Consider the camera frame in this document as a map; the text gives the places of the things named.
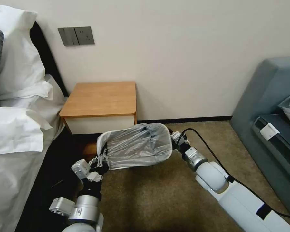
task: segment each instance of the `black bed frame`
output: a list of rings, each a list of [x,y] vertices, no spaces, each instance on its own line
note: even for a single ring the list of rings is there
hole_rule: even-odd
[[[30,38],[40,54],[46,73],[53,76],[63,94],[68,96],[54,57],[37,22],[30,30]],[[47,150],[17,224],[16,232],[59,232],[66,227],[66,219],[51,213],[48,208],[54,198],[73,198],[78,180],[71,171],[71,166],[80,159],[80,154],[81,151],[73,136],[65,128]]]

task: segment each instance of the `power outlet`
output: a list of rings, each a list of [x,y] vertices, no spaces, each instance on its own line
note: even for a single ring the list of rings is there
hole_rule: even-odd
[[[75,27],[74,30],[80,45],[94,44],[91,27]]]

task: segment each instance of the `wooden tabletop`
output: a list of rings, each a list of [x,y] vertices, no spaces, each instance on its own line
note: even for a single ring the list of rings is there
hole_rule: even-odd
[[[61,117],[99,117],[136,113],[135,82],[77,83]]]

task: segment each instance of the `gray sofa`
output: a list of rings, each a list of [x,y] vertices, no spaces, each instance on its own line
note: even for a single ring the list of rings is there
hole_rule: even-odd
[[[278,109],[289,95],[290,57],[264,60],[240,99],[231,125],[290,212],[290,121]],[[260,130],[268,123],[280,134],[266,141]]]

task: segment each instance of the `bedside table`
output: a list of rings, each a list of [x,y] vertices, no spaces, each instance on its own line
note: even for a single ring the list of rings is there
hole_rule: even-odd
[[[78,83],[59,115],[72,134],[129,128],[137,123],[135,82]]]

